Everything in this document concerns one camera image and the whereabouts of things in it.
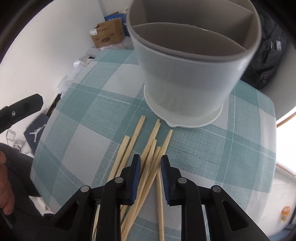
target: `wooden chopstick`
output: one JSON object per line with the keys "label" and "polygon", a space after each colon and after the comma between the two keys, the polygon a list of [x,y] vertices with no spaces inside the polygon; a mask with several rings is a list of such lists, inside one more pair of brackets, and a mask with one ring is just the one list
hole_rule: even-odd
{"label": "wooden chopstick", "polygon": [[[116,174],[116,170],[120,164],[120,161],[122,159],[122,156],[126,150],[126,147],[128,145],[128,142],[130,140],[130,137],[129,136],[124,136],[123,140],[122,140],[122,143],[120,144],[120,147],[118,149],[118,152],[117,152],[117,156],[116,156],[116,159],[114,161],[114,164],[113,164],[113,167],[111,169],[111,172],[109,174],[109,178],[108,178],[108,181],[109,182],[110,180],[112,180],[114,177],[115,177],[115,174]],[[98,218],[99,218],[99,212],[100,212],[100,205],[97,206],[96,208],[96,215],[95,215],[95,218],[94,218],[94,228],[93,228],[93,234],[92,234],[92,237],[94,237],[95,233],[96,233],[96,228],[97,228],[97,224],[98,224]]]}
{"label": "wooden chopstick", "polygon": [[156,190],[157,190],[157,216],[158,216],[158,231],[159,241],[165,241],[165,231],[163,222],[163,192],[161,185],[160,170],[156,175]]}
{"label": "wooden chopstick", "polygon": [[156,148],[156,150],[155,150],[155,153],[154,153],[154,155],[153,155],[153,161],[152,161],[152,163],[151,163],[151,165],[150,165],[149,173],[151,173],[151,170],[152,170],[154,164],[155,164],[156,161],[157,161],[157,157],[158,157],[158,155],[159,155],[160,150],[161,150],[161,146],[158,146],[158,147]]}
{"label": "wooden chopstick", "polygon": [[149,139],[148,139],[148,142],[147,142],[147,145],[145,146],[143,152],[142,152],[142,155],[141,155],[141,173],[143,171],[143,168],[144,168],[144,165],[145,165],[145,161],[147,159],[147,156],[148,156],[148,153],[151,149],[151,146],[152,146],[152,142],[153,140],[156,138],[156,135],[158,133],[158,130],[160,128],[160,119],[158,119],[154,125],[154,128],[149,136]]}
{"label": "wooden chopstick", "polygon": [[124,136],[124,138],[122,140],[122,143],[121,143],[121,145],[119,147],[119,150],[118,150],[115,162],[113,164],[112,170],[110,172],[108,181],[112,180],[115,177],[116,171],[117,171],[117,169],[118,169],[118,167],[120,165],[120,161],[121,161],[121,159],[123,157],[123,154],[124,154],[124,152],[126,150],[126,147],[128,145],[129,140],[130,140],[129,136]]}
{"label": "wooden chopstick", "polygon": [[173,130],[169,130],[169,133],[163,143],[163,146],[158,154],[158,157],[157,157],[157,160],[155,162],[155,164],[153,165],[153,168],[151,170],[151,173],[147,179],[147,182],[145,184],[145,187],[141,193],[141,196],[140,196],[140,200],[137,202],[135,202],[135,204],[130,208],[129,212],[128,212],[128,215],[127,217],[125,218],[123,224],[124,224],[124,227],[123,227],[123,230],[122,230],[122,233],[121,233],[121,240],[122,241],[126,241],[126,238],[128,236],[128,233],[133,225],[133,223],[135,222],[135,219],[138,215],[138,213],[140,212],[140,209],[142,208],[144,202],[145,202],[145,199],[150,191],[150,188],[153,184],[153,181],[155,179],[155,176],[158,172],[158,169],[159,169],[159,166],[160,166],[160,160],[161,160],[161,157],[165,154],[166,152],[166,149],[168,147],[168,143],[170,141],[170,138],[171,138],[171,135],[172,135],[172,132]]}
{"label": "wooden chopstick", "polygon": [[142,127],[143,127],[145,118],[146,117],[142,115],[139,122],[138,122],[138,124],[137,124],[137,126],[136,126],[136,129],[135,129],[135,131],[133,133],[133,136],[132,136],[131,141],[130,141],[130,143],[128,145],[128,148],[126,149],[126,152],[125,152],[125,154],[124,154],[124,156],[122,158],[122,161],[121,161],[121,163],[119,165],[118,171],[117,171],[117,173],[115,175],[116,177],[120,176],[122,169],[125,168],[125,166],[126,166],[126,163],[127,163],[128,158],[129,158],[129,156],[131,154],[131,151],[132,151],[132,149],[133,149],[133,147],[135,145],[135,142],[136,142],[136,140],[137,140],[137,138],[138,138],[138,136],[140,134],[140,131],[141,131]]}
{"label": "wooden chopstick", "polygon": [[[145,163],[143,174],[142,174],[142,176],[140,178],[140,182],[139,182],[139,186],[138,186],[138,190],[137,190],[137,198],[135,200],[134,205],[137,203],[137,199],[139,199],[139,197],[141,197],[141,193],[142,193],[142,191],[144,189],[146,180],[147,180],[147,178],[149,176],[149,169],[150,169],[150,165],[151,165],[151,162],[152,162],[155,146],[156,146],[156,140],[153,140],[150,151],[149,151],[149,154],[148,154],[148,157],[147,157],[147,161]],[[127,208],[123,209],[123,207],[121,209],[121,212],[120,212],[121,220],[122,220],[122,218],[123,218],[123,216],[125,214],[126,209]]]}

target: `person's hand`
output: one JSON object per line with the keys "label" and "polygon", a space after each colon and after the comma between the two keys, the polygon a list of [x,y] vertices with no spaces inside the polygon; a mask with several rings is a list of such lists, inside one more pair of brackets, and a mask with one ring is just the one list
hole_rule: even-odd
{"label": "person's hand", "polygon": [[0,151],[0,208],[2,208],[5,215],[10,215],[15,205],[15,196],[7,178],[5,162],[6,156]]}

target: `black pants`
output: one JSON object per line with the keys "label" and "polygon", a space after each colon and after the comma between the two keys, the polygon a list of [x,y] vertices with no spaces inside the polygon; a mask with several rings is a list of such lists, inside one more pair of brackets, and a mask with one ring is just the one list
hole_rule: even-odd
{"label": "black pants", "polygon": [[18,240],[26,240],[25,237],[32,231],[29,231],[27,228],[22,229],[22,224],[27,223],[28,220],[40,220],[40,222],[44,220],[43,216],[36,209],[35,205],[28,197],[40,196],[30,179],[33,158],[24,155],[3,143],[0,143],[0,151],[2,151],[6,156],[5,165],[7,167],[8,180],[15,196],[13,215],[16,219],[16,225],[12,230],[14,231]]}

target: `tablecloth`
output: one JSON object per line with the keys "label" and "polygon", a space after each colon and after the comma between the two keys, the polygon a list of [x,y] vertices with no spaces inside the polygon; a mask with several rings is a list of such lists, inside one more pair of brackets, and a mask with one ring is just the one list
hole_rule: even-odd
{"label": "tablecloth", "polygon": [[[40,139],[31,179],[49,207],[59,208],[83,185],[108,179],[124,135],[146,116],[133,154],[141,154],[157,116],[143,95],[133,50],[106,50],[80,73],[52,113]],[[161,121],[157,145],[170,127]],[[166,154],[197,185],[220,185],[255,221],[266,204],[275,170],[276,119],[272,101],[239,81],[209,125],[173,128]],[[181,209],[163,203],[165,239],[181,237]],[[155,184],[128,240],[158,240]]]}

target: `blue gripper pad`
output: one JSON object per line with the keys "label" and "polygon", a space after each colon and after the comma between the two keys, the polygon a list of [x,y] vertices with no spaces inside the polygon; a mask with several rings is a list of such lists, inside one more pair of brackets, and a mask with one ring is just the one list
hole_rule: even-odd
{"label": "blue gripper pad", "polygon": [[161,165],[161,175],[163,177],[163,189],[165,192],[165,199],[167,203],[170,203],[170,187],[174,185],[174,181],[172,180],[172,173],[170,169],[170,162],[168,160],[168,156],[164,155],[161,157],[160,160],[160,165]]}
{"label": "blue gripper pad", "polygon": [[128,177],[126,180],[126,193],[127,199],[130,200],[131,204],[135,203],[137,197],[137,190],[140,179],[140,170],[141,170],[141,157],[138,154],[133,156],[133,161],[131,166],[128,167]]}

